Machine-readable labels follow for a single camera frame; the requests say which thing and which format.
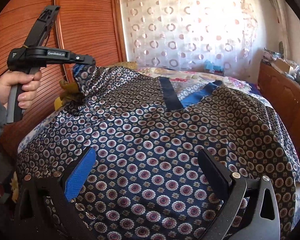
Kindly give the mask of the navy patterned silk garment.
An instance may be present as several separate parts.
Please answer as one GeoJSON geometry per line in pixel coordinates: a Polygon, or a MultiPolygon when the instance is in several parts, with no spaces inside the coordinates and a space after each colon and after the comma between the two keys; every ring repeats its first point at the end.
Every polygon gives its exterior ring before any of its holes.
{"type": "Polygon", "coordinates": [[[49,176],[93,148],[72,205],[97,239],[198,239],[223,203],[198,164],[202,149],[245,178],[268,176],[280,237],[290,234],[300,162],[268,102],[221,81],[178,82],[125,67],[77,64],[74,78],[81,98],[18,153],[17,174],[49,176]]]}

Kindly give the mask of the yellow plush pillow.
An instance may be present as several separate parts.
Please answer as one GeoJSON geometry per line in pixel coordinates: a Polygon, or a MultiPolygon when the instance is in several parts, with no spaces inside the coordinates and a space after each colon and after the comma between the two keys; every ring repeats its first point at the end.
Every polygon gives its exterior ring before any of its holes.
{"type": "Polygon", "coordinates": [[[64,105],[65,105],[65,102],[64,102],[64,98],[63,97],[59,96],[58,98],[55,99],[55,101],[54,101],[55,111],[59,110],[64,105]]]}

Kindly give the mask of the olive gold embroidered cushion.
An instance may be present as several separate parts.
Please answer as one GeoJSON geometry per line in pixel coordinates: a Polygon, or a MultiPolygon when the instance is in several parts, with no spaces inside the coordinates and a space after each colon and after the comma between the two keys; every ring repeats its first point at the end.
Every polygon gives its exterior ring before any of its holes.
{"type": "MultiPolygon", "coordinates": [[[[118,62],[113,65],[109,65],[108,67],[114,66],[122,66],[132,70],[137,70],[138,68],[138,64],[136,62],[118,62]]],[[[70,101],[78,101],[81,98],[81,93],[79,92],[77,83],[61,79],[59,84],[63,90],[60,96],[64,98],[65,104],[70,101]]]]}

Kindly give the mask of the wooden slatted wardrobe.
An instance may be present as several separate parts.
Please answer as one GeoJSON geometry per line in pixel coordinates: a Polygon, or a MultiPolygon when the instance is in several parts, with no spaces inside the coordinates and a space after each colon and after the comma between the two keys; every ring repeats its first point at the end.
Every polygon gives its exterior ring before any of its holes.
{"type": "Polygon", "coordinates": [[[0,0],[0,75],[9,52],[24,43],[47,5],[61,8],[49,47],[91,55],[98,66],[121,61],[115,0],[0,0]]]}

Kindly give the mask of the blue white floral quilt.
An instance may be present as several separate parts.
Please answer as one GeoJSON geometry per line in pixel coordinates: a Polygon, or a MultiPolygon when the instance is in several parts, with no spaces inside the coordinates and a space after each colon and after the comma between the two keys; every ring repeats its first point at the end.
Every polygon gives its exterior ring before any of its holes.
{"type": "MultiPolygon", "coordinates": [[[[39,123],[31,132],[28,133],[28,135],[20,142],[18,146],[18,153],[21,153],[21,151],[25,150],[26,148],[30,147],[30,144],[35,141],[36,139],[39,139],[39,142],[41,142],[41,138],[39,136],[43,135],[43,131],[45,128],[49,127],[49,123],[53,118],[46,118],[41,123],[39,123]]],[[[291,216],[292,218],[292,225],[291,229],[294,229],[300,220],[300,184],[297,183],[295,187],[295,200],[294,200],[294,215],[291,216]]]]}

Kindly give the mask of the navy blue bed cover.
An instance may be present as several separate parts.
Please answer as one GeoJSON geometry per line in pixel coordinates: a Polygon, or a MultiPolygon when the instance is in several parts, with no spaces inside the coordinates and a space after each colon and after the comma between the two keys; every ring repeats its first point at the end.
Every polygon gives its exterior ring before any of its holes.
{"type": "Polygon", "coordinates": [[[260,90],[258,89],[258,86],[254,83],[248,83],[250,86],[249,95],[253,98],[256,98],[259,101],[266,101],[266,99],[261,95],[260,90]]]}

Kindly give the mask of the long wooden sideboard cabinet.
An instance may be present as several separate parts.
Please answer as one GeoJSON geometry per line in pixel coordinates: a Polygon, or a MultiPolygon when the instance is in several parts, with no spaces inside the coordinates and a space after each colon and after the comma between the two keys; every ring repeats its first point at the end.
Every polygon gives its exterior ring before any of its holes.
{"type": "Polygon", "coordinates": [[[297,152],[300,152],[300,85],[261,62],[257,84],[285,125],[297,152]]]}

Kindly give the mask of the floral bed blanket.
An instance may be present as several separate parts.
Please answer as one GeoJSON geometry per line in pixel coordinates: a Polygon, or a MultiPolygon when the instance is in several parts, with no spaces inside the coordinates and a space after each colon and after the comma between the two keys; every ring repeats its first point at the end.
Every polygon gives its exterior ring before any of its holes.
{"type": "Polygon", "coordinates": [[[165,68],[146,67],[136,70],[140,74],[150,77],[168,77],[172,81],[191,82],[191,83],[210,83],[216,80],[222,81],[226,86],[240,90],[245,93],[251,92],[251,86],[245,82],[233,77],[219,76],[211,73],[189,72],[179,70],[169,70],[165,68]]]}

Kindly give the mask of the teal box by curtain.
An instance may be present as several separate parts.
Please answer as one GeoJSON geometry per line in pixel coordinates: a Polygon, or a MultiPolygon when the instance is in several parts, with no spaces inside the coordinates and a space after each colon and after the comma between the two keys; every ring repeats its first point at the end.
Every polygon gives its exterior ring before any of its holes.
{"type": "Polygon", "coordinates": [[[204,72],[224,76],[224,67],[215,65],[214,63],[206,60],[203,64],[204,72]]]}

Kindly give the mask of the cardboard box on sideboard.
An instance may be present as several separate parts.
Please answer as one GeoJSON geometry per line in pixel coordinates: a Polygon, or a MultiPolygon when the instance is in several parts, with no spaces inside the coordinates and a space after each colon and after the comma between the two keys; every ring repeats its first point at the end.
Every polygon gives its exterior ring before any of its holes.
{"type": "Polygon", "coordinates": [[[294,68],[281,58],[277,58],[272,64],[283,73],[292,73],[294,68]]]}

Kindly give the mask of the sheer circle pattern curtain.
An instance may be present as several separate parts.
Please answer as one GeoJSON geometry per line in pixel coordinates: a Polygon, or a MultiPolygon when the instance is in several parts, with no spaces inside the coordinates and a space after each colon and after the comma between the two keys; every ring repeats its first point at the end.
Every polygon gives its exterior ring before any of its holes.
{"type": "Polygon", "coordinates": [[[139,66],[246,75],[258,25],[249,0],[120,0],[126,50],[139,66]]]}

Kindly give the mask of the beige side window curtain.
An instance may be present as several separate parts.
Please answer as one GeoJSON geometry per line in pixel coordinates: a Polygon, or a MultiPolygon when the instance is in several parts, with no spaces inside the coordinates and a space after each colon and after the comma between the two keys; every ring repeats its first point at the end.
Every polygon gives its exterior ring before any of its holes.
{"type": "Polygon", "coordinates": [[[286,2],[284,0],[270,0],[270,2],[273,5],[279,20],[284,58],[290,60],[291,53],[288,37],[288,18],[285,6],[286,2]]]}

